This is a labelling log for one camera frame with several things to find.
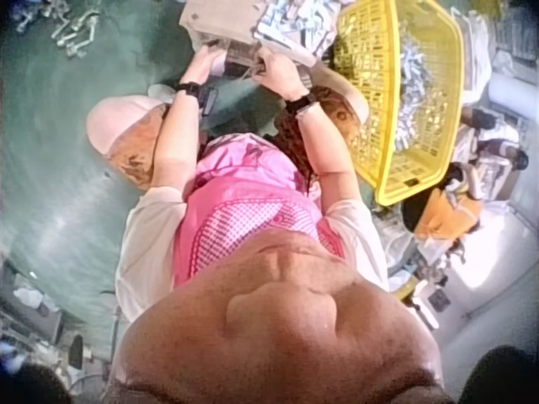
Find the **yellow plastic basket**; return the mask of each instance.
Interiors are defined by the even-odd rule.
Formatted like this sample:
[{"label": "yellow plastic basket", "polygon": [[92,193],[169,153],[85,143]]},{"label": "yellow plastic basket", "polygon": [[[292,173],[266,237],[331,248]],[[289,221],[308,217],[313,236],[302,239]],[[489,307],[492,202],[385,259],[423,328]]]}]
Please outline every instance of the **yellow plastic basket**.
[{"label": "yellow plastic basket", "polygon": [[[433,82],[414,118],[419,138],[396,152],[399,20],[418,41]],[[371,111],[350,154],[358,174],[376,189],[376,201],[393,205],[439,183],[461,116],[464,55],[456,24],[432,0],[361,0],[342,12],[338,32],[336,70],[363,93]]]}]

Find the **white sleeve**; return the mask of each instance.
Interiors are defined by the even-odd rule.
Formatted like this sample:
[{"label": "white sleeve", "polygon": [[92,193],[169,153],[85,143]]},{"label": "white sleeve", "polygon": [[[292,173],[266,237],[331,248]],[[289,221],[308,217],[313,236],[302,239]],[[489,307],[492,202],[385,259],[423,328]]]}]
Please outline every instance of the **white sleeve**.
[{"label": "white sleeve", "polygon": [[116,297],[133,322],[173,288],[173,240],[187,204],[177,189],[150,189],[127,217]]},{"label": "white sleeve", "polygon": [[329,227],[340,236],[344,259],[367,280],[389,290],[387,264],[371,212],[355,199],[340,200],[326,212]]}]

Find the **green floor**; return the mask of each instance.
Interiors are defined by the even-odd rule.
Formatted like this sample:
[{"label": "green floor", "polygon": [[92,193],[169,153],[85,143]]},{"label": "green floor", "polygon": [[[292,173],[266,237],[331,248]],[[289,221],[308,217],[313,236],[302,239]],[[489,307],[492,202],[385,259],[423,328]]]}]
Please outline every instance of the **green floor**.
[{"label": "green floor", "polygon": [[[70,3],[76,11],[92,4]],[[7,29],[2,38],[0,252],[21,272],[33,271],[106,357],[112,316],[99,293],[114,288],[125,218],[140,193],[92,149],[85,119],[103,98],[144,94],[179,77],[192,50],[176,2],[102,3],[96,41],[82,60],[69,61],[56,47],[48,20],[22,36]],[[251,82],[224,82],[204,125],[218,134],[239,121],[238,129],[265,133],[277,108]]]}]

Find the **pink apron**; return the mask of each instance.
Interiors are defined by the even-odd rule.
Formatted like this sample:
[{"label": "pink apron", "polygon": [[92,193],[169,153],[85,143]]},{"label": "pink apron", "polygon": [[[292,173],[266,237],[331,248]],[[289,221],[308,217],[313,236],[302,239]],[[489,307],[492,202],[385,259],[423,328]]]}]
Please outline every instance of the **pink apron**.
[{"label": "pink apron", "polygon": [[307,181],[292,161],[255,135],[212,142],[197,166],[195,191],[176,231],[174,284],[233,253],[259,231],[301,231],[343,257],[339,237],[322,217],[319,189],[307,197]]}]

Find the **black wristwatch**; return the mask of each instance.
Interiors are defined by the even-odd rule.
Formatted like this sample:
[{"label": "black wristwatch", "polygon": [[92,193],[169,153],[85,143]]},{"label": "black wristwatch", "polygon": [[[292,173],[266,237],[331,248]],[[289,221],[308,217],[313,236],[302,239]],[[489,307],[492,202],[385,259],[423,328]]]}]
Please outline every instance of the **black wristwatch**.
[{"label": "black wristwatch", "polygon": [[187,82],[184,84],[178,84],[176,86],[176,91],[179,93],[180,91],[185,90],[185,93],[187,95],[192,95],[196,99],[199,99],[200,96],[200,85],[197,82]]},{"label": "black wristwatch", "polygon": [[313,93],[309,93],[297,101],[286,101],[286,111],[288,111],[289,114],[296,116],[302,109],[315,104],[317,101],[316,96]]}]

